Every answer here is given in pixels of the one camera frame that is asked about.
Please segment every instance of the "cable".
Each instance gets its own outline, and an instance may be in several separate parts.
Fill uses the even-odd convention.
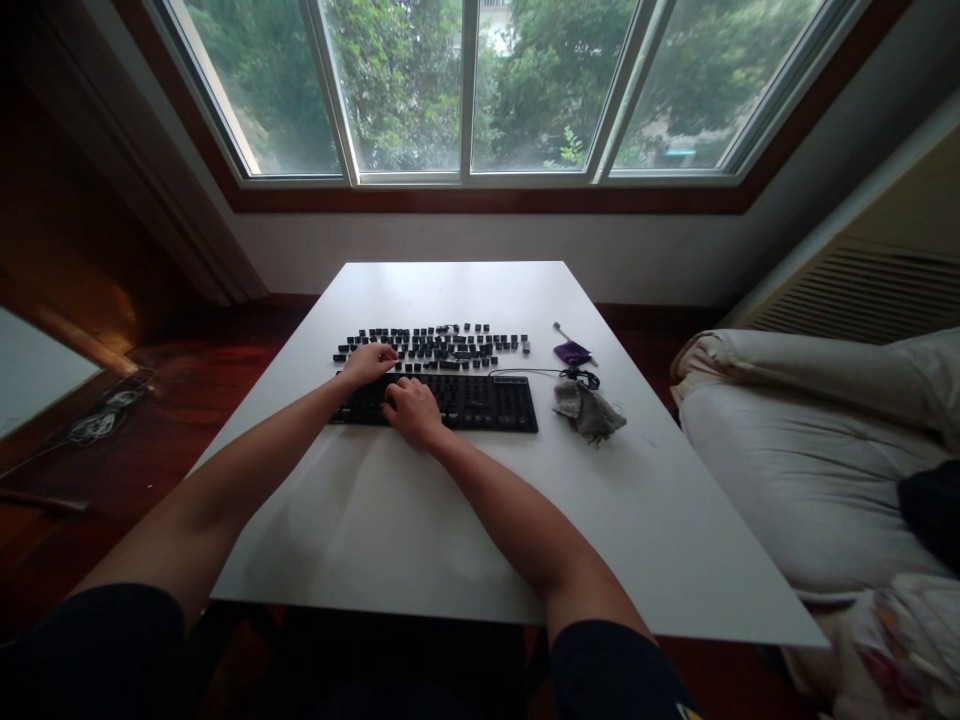
[[[124,382],[130,380],[134,383],[133,389],[123,390],[111,395],[103,404],[103,410],[93,413],[92,415],[87,415],[86,417],[75,422],[72,426],[70,426],[66,437],[60,442],[54,443],[48,448],[44,448],[43,450],[35,452],[33,455],[24,458],[13,467],[4,470],[2,473],[0,473],[0,480],[19,470],[27,463],[31,463],[34,460],[43,457],[47,453],[63,447],[64,445],[73,444],[79,447],[87,447],[98,440],[102,440],[105,437],[113,435],[117,428],[123,424],[124,419],[126,419],[126,408],[137,402],[137,400],[139,400],[146,393],[144,388],[153,382],[153,380],[157,377],[157,371],[153,368],[141,367],[140,370],[147,371],[148,376],[139,380],[132,380],[131,378],[133,376],[131,376],[131,378],[125,378],[117,385],[114,385],[114,388],[116,388],[119,385],[122,385]]]
[[[487,376],[489,377],[494,373],[500,372],[555,372],[560,377],[566,377],[571,380],[580,381],[580,378],[586,378],[586,386],[591,390],[597,390],[600,387],[600,378],[589,370],[581,370],[578,367],[568,367],[563,370],[557,370],[555,368],[497,368],[496,370],[488,372]]]

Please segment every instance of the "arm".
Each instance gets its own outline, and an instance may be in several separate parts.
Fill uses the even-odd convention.
[[[530,584],[547,616],[551,644],[579,620],[610,620],[653,635],[616,576],[547,498],[440,421],[436,400],[417,380],[387,388],[384,414],[412,445],[450,473],[510,564]]]
[[[287,478],[334,411],[393,367],[387,345],[365,345],[336,377],[233,440],[184,480],[85,577],[142,583],[180,603],[189,630],[247,521]]]

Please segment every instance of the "black keyboard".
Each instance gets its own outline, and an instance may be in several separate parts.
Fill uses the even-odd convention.
[[[364,385],[341,405],[332,423],[387,425],[380,406],[387,385],[402,377],[417,378],[437,398],[440,418],[455,430],[535,433],[537,416],[527,378],[508,375],[384,375]]]

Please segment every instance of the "white table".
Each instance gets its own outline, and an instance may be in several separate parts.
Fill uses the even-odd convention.
[[[489,323],[530,336],[500,367],[556,367],[558,321],[627,426],[598,449],[527,375],[540,432],[465,431],[552,500],[616,573],[656,634],[825,646],[780,572],[562,262],[350,263],[197,463],[332,377],[360,328]],[[467,371],[488,372],[488,368]],[[456,485],[390,428],[326,428],[257,512],[213,597],[540,623],[542,610]]]

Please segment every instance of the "vent grille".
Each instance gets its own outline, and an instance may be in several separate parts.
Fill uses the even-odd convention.
[[[879,344],[958,320],[960,260],[838,237],[744,325]]]

